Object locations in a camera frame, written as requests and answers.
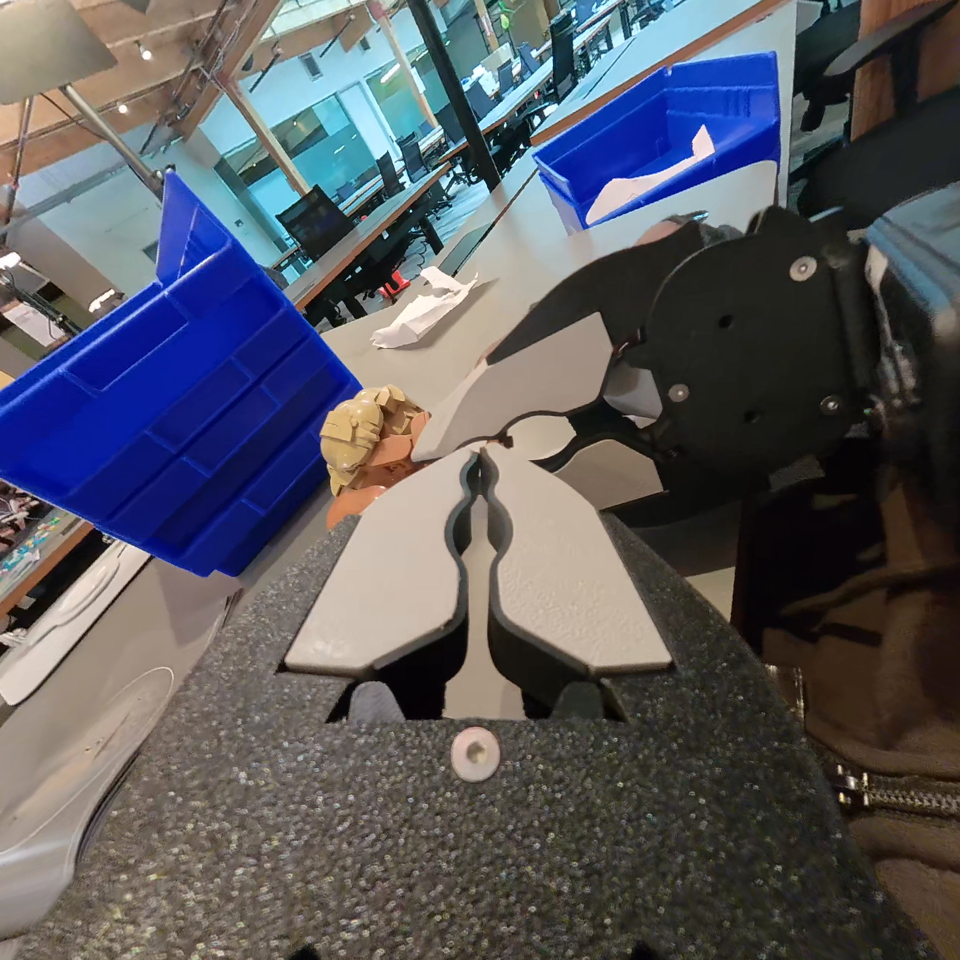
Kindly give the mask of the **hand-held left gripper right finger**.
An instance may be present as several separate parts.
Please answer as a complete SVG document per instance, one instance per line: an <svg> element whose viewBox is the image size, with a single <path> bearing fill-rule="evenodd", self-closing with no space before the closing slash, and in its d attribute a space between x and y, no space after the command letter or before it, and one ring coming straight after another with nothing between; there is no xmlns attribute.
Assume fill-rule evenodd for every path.
<svg viewBox="0 0 960 960"><path fill-rule="evenodd" d="M664 670L671 654L599 512L498 443L486 480L490 623L591 677Z"/></svg>

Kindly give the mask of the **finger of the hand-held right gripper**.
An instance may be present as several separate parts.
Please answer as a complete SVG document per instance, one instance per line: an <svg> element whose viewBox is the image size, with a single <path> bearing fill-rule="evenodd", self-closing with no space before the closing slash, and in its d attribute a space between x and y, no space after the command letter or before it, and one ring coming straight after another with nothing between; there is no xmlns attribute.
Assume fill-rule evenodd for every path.
<svg viewBox="0 0 960 960"><path fill-rule="evenodd" d="M603 318L592 313L504 358L488 355L433 409L413 461L498 438L528 417L588 407L602 394L613 352Z"/></svg>
<svg viewBox="0 0 960 960"><path fill-rule="evenodd" d="M561 452L574 439L574 429L566 417L538 415L510 426L508 435L514 451L540 461ZM578 451L556 475L597 510L664 490L654 461L615 439L599 440Z"/></svg>

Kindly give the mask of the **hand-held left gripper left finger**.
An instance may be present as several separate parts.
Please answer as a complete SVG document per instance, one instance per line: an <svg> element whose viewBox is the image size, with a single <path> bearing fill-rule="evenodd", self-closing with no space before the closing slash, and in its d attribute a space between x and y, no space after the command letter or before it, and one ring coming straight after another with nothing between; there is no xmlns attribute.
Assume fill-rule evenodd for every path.
<svg viewBox="0 0 960 960"><path fill-rule="evenodd" d="M466 659L478 453L455 451L356 517L283 659L291 672L362 681L424 659L444 679Z"/></svg>

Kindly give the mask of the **tan brown brick toy figure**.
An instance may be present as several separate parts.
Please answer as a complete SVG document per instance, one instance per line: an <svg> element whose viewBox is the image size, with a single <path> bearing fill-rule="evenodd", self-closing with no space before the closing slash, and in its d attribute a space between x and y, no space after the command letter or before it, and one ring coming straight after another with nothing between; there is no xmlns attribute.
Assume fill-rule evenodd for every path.
<svg viewBox="0 0 960 960"><path fill-rule="evenodd" d="M429 421L430 413L395 385L361 390L326 416L319 441L333 495L328 530L423 467L413 451Z"/></svg>

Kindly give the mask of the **grey instruction booklet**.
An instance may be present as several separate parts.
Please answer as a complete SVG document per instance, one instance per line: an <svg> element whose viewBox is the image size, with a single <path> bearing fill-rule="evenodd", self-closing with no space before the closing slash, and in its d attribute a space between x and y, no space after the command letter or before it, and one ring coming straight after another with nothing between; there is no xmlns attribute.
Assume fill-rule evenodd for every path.
<svg viewBox="0 0 960 960"><path fill-rule="evenodd" d="M71 882L86 836L244 586L102 558L2 654L2 937Z"/></svg>

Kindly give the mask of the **grey desk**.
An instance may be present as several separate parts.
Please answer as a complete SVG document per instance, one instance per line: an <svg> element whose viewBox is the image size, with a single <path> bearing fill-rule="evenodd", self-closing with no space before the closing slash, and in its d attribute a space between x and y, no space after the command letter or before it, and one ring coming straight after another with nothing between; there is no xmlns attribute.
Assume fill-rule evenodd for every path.
<svg viewBox="0 0 960 960"><path fill-rule="evenodd" d="M529 162L519 162L492 194L480 203L438 256L439 269L452 270L473 233L484 234L455 275L479 279L466 299L419 342L378 349L371 336L389 326L404 306L427 289L416 278L398 306L386 307L322 333L362 388L388 383L400 387L421 406L433 410L465 378L480 356L524 316L530 306L566 276L598 258L634 245L656 221L673 212L707 210L712 223L744 230L750 217L776 198L773 163L724 174L610 222L568 234L546 186ZM236 579L242 593L222 626L277 581L307 550L328 534L330 483L318 488ZM15 930L2 937L2 958L13 958L23 945Z"/></svg>

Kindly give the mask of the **person's right hand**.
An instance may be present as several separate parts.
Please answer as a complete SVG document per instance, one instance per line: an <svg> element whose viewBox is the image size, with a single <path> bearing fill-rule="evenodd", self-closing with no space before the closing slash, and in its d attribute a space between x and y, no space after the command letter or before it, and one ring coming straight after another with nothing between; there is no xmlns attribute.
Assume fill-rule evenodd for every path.
<svg viewBox="0 0 960 960"><path fill-rule="evenodd" d="M704 230L709 225L705 223L706 211L695 211L688 214L671 215L653 223L636 241L634 247L657 244L667 238L679 234L678 243L681 246L700 250L706 244Z"/></svg>

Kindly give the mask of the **torn white paper bag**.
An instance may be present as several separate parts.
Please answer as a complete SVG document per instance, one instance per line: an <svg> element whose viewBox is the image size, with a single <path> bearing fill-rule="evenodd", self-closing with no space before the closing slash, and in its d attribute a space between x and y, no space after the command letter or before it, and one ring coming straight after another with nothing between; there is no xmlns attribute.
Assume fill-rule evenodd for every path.
<svg viewBox="0 0 960 960"><path fill-rule="evenodd" d="M401 349L420 342L462 304L479 280L476 273L468 282L462 282L434 266L425 267L421 277L427 284L426 291L406 305L391 324L370 336L369 342L378 350Z"/></svg>

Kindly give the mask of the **white paper sheet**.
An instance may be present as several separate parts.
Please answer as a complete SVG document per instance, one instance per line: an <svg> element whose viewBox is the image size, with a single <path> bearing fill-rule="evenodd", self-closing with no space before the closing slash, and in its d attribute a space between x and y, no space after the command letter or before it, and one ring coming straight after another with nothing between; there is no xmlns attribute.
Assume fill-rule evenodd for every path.
<svg viewBox="0 0 960 960"><path fill-rule="evenodd" d="M594 199L585 215L585 222L591 226L616 211L644 197L654 189L675 179L693 166L714 155L714 140L706 125L702 125L693 136L690 155L673 165L651 174L633 177L615 177L610 180Z"/></svg>

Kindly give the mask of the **small blue storage bin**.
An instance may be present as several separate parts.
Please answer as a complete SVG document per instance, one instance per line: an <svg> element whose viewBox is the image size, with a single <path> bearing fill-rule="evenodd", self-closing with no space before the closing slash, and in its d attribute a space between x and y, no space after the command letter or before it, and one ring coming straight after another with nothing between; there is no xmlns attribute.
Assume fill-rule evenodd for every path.
<svg viewBox="0 0 960 960"><path fill-rule="evenodd" d="M758 163L781 165L777 54L764 51L664 67L534 151L540 180L568 234L649 207ZM702 125L714 154L612 215L586 215L614 178L656 173L685 159Z"/></svg>

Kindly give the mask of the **long wooden table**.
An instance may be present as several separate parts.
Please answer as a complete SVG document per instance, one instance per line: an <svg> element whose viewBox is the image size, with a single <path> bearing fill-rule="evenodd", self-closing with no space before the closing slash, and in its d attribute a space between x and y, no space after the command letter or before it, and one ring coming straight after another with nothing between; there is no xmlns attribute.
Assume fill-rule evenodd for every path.
<svg viewBox="0 0 960 960"><path fill-rule="evenodd" d="M353 318L366 312L360 296L388 281L402 261L400 246L419 231L434 253L442 243L429 213L440 200L440 182L450 173L453 158L470 150L467 140L457 142L443 162L410 186L386 199L360 222L348 222L349 231L334 243L322 241L322 251L307 270L285 291L295 308L316 322L320 316L338 317L343 304Z"/></svg>
<svg viewBox="0 0 960 960"><path fill-rule="evenodd" d="M796 2L683 2L606 54L534 132L532 145L544 146L668 66L772 51L780 60L779 78L790 81L796 24Z"/></svg>

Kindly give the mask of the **black office chair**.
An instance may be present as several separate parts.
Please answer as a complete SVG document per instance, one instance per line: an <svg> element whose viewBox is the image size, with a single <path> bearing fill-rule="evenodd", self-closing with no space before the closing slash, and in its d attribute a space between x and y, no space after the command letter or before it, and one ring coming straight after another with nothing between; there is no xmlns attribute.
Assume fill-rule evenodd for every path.
<svg viewBox="0 0 960 960"><path fill-rule="evenodd" d="M339 323L340 305L351 318L367 315L361 298L390 281L408 246L401 232L385 227L365 234L319 186L282 211L279 221L311 260L286 288L287 297L299 310L325 316L333 326Z"/></svg>

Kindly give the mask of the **white curved board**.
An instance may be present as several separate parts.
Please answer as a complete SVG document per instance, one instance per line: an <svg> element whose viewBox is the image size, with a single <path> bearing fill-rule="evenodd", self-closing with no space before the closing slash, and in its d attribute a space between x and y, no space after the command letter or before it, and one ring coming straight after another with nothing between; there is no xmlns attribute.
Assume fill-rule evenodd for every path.
<svg viewBox="0 0 960 960"><path fill-rule="evenodd" d="M114 541L29 628L4 632L3 703L15 707L34 694L150 560L145 551Z"/></svg>

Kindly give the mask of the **person's brown jacket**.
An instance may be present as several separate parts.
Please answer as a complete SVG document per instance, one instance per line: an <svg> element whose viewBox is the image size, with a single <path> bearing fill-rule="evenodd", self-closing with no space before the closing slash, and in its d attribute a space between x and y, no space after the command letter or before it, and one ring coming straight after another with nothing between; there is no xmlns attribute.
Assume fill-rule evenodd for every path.
<svg viewBox="0 0 960 960"><path fill-rule="evenodd" d="M789 690L852 839L958 958L958 534L893 467L823 478L751 511L737 579L737 626Z"/></svg>

